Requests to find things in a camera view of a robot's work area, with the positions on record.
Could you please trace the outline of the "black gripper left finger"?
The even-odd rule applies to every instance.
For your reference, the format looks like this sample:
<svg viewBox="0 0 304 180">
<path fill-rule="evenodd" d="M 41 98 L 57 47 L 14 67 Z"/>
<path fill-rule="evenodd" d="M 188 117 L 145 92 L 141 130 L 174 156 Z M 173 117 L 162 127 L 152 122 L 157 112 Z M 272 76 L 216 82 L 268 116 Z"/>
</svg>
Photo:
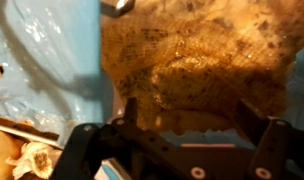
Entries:
<svg viewBox="0 0 304 180">
<path fill-rule="evenodd" d="M 137 99 L 129 98 L 125 114 L 111 124 L 85 123 L 76 126 L 65 145 L 50 180 L 94 180 L 102 161 L 115 159 L 128 174 L 132 152 L 120 128 L 137 121 Z"/>
</svg>

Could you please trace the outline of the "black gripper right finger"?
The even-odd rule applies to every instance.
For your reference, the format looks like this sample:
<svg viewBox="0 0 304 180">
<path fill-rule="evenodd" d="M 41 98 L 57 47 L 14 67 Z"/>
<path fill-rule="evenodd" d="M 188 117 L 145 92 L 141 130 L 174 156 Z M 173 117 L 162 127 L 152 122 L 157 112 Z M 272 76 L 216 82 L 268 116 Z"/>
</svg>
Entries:
<svg viewBox="0 0 304 180">
<path fill-rule="evenodd" d="M 255 146 L 250 179 L 304 180 L 304 129 L 270 119 L 245 99 L 238 101 L 238 126 Z"/>
</svg>

